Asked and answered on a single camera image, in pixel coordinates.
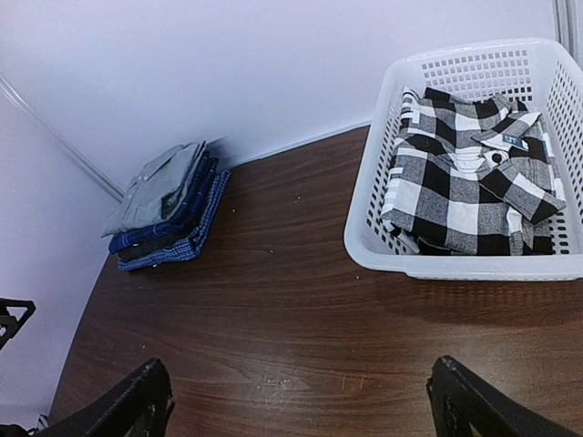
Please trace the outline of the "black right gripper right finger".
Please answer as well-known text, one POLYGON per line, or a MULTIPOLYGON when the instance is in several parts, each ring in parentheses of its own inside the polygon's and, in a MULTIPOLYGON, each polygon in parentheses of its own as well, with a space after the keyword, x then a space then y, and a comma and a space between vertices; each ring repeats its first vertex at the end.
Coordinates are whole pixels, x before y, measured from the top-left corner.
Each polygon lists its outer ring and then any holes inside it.
POLYGON ((511 400, 451 356, 426 384, 438 436, 553 436, 555 424, 511 400))

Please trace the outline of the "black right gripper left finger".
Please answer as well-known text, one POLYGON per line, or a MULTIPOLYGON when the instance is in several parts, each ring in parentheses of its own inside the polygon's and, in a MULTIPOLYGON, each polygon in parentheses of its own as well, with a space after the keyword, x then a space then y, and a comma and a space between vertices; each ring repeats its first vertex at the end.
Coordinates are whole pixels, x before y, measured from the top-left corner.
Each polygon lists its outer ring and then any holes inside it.
POLYGON ((39 436, 163 436, 175 402, 158 358, 133 370, 101 397, 52 424, 39 436))

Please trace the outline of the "black white plaid shirt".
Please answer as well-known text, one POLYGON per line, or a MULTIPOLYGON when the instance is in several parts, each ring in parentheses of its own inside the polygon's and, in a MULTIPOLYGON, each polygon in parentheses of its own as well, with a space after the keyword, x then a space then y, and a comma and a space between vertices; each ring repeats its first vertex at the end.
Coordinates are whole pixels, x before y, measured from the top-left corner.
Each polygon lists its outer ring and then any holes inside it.
POLYGON ((404 88, 380 218, 413 253, 550 255, 565 206, 541 113, 404 88))

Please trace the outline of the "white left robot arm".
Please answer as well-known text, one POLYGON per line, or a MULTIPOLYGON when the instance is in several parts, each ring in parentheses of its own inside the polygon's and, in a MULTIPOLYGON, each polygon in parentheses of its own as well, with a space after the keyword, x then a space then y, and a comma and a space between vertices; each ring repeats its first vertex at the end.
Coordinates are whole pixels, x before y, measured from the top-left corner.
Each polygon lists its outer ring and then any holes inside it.
POLYGON ((32 300, 1 299, 0 349, 14 338, 36 311, 32 300))

